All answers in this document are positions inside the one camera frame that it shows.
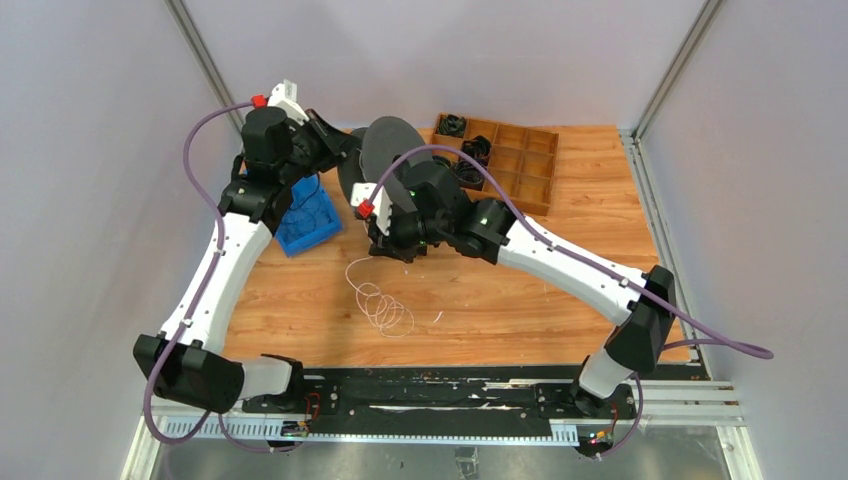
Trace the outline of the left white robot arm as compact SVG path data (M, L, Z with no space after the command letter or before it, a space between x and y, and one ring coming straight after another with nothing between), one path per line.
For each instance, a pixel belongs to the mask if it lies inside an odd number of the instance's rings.
M292 119L280 107L245 117L242 151L230 182L213 202L214 229L186 293L155 335L140 335L133 357L153 397L223 414L238 401L267 395L283 413L306 400L300 362L264 354L254 361L222 356L239 296L261 253L293 203L293 187L356 157L361 141L312 110Z

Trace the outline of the black cable spool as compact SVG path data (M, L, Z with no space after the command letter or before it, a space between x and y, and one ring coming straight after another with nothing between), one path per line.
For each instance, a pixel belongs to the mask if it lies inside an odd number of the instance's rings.
M425 144L411 124L396 116L380 117L367 128L355 129L352 135L361 141L361 148L354 152L352 159L336 168L347 203L351 200L354 183L376 183L400 155ZM416 211L412 196L403 188L402 178L413 166L431 160L430 151L416 153L398 166L386 181L384 191L402 212Z

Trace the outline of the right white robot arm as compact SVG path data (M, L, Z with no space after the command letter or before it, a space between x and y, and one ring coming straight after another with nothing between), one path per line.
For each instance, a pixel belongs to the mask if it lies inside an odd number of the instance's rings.
M472 200L447 168L421 162L379 188L356 183L350 203L369 223L370 252L410 263L445 243L463 256L524 271L591 306L614 329L581 367L574 408L595 417L632 374L655 370L673 323L673 274L599 257L513 212L502 200Z

